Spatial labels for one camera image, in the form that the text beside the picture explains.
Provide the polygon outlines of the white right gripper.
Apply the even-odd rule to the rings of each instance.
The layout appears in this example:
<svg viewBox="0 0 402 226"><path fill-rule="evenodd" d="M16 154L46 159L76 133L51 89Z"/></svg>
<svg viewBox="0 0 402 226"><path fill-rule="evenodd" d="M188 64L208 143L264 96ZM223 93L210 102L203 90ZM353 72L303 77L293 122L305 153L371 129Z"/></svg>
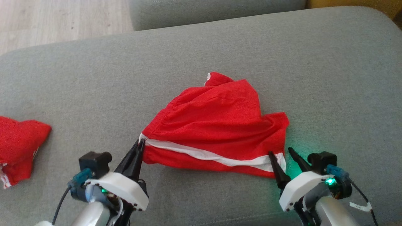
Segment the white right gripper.
<svg viewBox="0 0 402 226"><path fill-rule="evenodd" d="M279 189L283 189L280 196L279 204L283 211L288 212L294 209L294 204L304 195L310 192L319 183L325 182L328 178L333 178L333 175L320 175L311 171L311 166L306 162L296 151L288 148L288 152L292 159L298 164L300 173L297 177L291 180L283 169L280 167L277 157L273 152L269 152L269 159L273 169L274 177Z"/></svg>

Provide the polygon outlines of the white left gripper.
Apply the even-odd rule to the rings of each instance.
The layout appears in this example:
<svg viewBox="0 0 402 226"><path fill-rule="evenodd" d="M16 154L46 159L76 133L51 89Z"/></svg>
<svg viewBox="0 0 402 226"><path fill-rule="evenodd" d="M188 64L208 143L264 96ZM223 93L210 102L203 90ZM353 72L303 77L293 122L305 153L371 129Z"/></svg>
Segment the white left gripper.
<svg viewBox="0 0 402 226"><path fill-rule="evenodd" d="M136 205L137 208L145 211L149 204L149 197L136 182L139 180L145 144L145 139L137 140L114 170L115 173L109 172L100 179L87 179L86 182L94 186L99 185L132 206Z"/></svg>

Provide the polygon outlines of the large grey sofa seat cushion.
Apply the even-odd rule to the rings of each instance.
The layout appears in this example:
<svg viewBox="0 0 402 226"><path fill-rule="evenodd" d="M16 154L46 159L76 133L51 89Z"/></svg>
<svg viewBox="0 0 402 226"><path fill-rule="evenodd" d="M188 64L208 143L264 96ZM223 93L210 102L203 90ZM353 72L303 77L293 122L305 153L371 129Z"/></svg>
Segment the large grey sofa seat cushion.
<svg viewBox="0 0 402 226"><path fill-rule="evenodd" d="M402 221L402 30L344 6L54 43L0 56L0 115L52 126L31 178L3 189L0 226L51 221L89 151L111 169L168 102L207 73L247 79L262 112L285 112L286 146L328 151L379 225Z"/></svg>

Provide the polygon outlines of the large yellow sofa back cushion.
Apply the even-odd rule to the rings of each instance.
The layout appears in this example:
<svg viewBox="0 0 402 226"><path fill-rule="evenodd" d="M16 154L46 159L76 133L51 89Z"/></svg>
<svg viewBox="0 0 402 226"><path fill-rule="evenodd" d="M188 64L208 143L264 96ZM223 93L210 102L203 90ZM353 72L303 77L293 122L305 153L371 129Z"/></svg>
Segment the large yellow sofa back cushion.
<svg viewBox="0 0 402 226"><path fill-rule="evenodd" d="M365 6L384 13L390 19L402 12L402 0L306 0L307 9L333 6Z"/></svg>

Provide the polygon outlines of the red shirt with white sleeves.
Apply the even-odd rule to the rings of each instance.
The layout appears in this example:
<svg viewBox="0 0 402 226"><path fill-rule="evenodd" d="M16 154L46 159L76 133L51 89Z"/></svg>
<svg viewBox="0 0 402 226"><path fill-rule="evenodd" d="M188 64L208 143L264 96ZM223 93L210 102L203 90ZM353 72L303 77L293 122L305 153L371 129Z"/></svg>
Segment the red shirt with white sleeves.
<svg viewBox="0 0 402 226"><path fill-rule="evenodd" d="M51 126L0 116L0 181L7 189L31 177L33 160Z"/></svg>

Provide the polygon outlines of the red shorts with white stripe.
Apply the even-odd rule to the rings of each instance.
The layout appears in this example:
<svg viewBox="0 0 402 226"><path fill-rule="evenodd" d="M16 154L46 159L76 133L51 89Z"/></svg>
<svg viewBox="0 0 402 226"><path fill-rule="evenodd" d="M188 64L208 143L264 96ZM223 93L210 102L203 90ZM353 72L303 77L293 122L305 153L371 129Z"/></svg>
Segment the red shorts with white stripe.
<svg viewBox="0 0 402 226"><path fill-rule="evenodd" d="M269 153L286 170L289 124L284 112L262 114L247 80L211 72L204 86L171 100L139 138L145 140L147 164L273 178Z"/></svg>

